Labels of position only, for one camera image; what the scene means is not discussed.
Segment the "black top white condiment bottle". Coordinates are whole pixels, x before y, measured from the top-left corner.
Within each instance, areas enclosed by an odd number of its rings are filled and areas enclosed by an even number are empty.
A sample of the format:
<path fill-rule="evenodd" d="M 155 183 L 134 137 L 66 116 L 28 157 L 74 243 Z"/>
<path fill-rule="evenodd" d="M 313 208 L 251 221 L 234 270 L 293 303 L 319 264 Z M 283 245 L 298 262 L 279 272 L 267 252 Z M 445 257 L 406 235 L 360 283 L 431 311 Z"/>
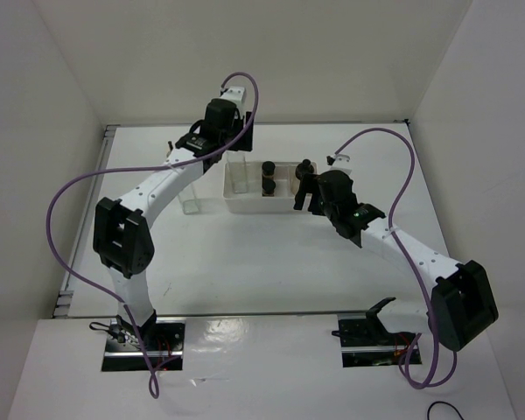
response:
<path fill-rule="evenodd" d="M 299 163 L 294 170 L 294 176 L 291 183 L 292 191 L 295 193 L 298 190 L 304 175 L 314 173 L 315 167 L 313 166 L 310 159 L 306 158 L 301 163 Z"/>

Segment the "glass oil bottle gold spout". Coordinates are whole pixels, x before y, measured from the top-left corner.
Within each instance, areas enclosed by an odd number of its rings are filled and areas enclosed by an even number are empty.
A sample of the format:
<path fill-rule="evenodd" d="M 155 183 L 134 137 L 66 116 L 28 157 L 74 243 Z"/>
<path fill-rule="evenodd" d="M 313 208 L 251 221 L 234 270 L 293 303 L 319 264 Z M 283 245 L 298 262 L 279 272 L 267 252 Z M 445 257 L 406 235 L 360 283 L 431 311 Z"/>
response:
<path fill-rule="evenodd" d="M 233 192 L 236 194 L 247 193 L 249 190 L 249 183 L 247 178 L 245 152 L 228 151 L 226 157 Z"/>

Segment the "spice jar black lid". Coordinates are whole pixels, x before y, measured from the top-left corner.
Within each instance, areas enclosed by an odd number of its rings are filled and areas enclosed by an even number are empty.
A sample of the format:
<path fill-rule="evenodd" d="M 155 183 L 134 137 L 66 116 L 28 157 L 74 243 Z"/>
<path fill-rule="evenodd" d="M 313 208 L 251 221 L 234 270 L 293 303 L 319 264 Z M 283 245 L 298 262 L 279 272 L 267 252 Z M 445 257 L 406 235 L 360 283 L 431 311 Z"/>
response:
<path fill-rule="evenodd" d="M 273 181 L 276 165 L 272 161 L 264 161 L 261 166 L 262 182 Z"/>
<path fill-rule="evenodd" d="M 272 179 L 265 178 L 262 181 L 262 196 L 263 197 L 273 197 L 275 195 L 276 183 Z"/>

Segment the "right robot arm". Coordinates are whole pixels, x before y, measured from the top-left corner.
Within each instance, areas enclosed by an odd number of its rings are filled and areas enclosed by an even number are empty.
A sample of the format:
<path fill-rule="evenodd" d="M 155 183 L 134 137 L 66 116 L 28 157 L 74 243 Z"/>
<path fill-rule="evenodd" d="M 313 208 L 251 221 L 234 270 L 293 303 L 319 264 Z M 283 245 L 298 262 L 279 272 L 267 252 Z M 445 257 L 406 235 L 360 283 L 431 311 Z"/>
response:
<path fill-rule="evenodd" d="M 374 343 L 384 344 L 398 332 L 432 332 L 441 346 L 458 352 L 498 319 L 482 265 L 442 255 L 389 223 L 383 211 L 358 201 L 353 181 L 345 172 L 306 173 L 294 207 L 325 216 L 341 237 L 419 282 L 425 311 L 405 311 L 395 305 L 394 298 L 384 299 L 376 316 L 366 323 L 366 334 Z"/>

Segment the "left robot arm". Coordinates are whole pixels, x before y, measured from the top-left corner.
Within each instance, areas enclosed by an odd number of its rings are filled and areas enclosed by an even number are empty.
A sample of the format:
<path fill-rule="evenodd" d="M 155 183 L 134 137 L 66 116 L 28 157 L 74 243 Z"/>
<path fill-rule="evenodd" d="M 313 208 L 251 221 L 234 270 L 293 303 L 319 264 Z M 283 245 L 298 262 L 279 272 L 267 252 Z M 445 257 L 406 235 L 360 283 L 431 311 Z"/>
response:
<path fill-rule="evenodd" d="M 162 171 L 154 171 L 118 199 L 102 198 L 95 207 L 93 249 L 111 276 L 118 304 L 117 324 L 136 349 L 151 347 L 157 338 L 146 269 L 155 248 L 150 229 L 164 209 L 209 169 L 220 162 L 221 147 L 238 137 L 231 149 L 251 151 L 253 129 L 244 110 L 245 89 L 223 88 L 197 121 L 171 149 Z"/>

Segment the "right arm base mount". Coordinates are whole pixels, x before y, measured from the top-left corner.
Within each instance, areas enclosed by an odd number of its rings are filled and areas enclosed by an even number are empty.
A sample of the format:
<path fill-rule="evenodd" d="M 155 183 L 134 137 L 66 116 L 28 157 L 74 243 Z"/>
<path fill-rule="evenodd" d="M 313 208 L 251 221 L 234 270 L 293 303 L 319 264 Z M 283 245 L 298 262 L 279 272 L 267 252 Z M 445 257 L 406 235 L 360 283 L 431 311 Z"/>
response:
<path fill-rule="evenodd" d="M 409 351 L 416 334 L 406 330 L 388 332 L 379 319 L 396 299 L 386 297 L 365 311 L 341 313 L 331 335 L 339 340 L 344 368 L 397 365 Z"/>

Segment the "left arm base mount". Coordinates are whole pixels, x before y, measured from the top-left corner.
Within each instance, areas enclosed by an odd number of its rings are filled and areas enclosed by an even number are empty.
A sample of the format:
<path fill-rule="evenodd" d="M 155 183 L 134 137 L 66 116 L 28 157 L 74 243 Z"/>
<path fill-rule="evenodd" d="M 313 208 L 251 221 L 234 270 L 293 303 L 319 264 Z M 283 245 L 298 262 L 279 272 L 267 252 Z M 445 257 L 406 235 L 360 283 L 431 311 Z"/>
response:
<path fill-rule="evenodd" d="M 107 335 L 102 372 L 147 371 L 137 338 L 125 332 L 113 319 L 108 323 L 92 321 L 89 329 Z M 183 368 L 186 324 L 183 319 L 159 318 L 153 333 L 143 342 L 151 365 L 158 371 Z"/>

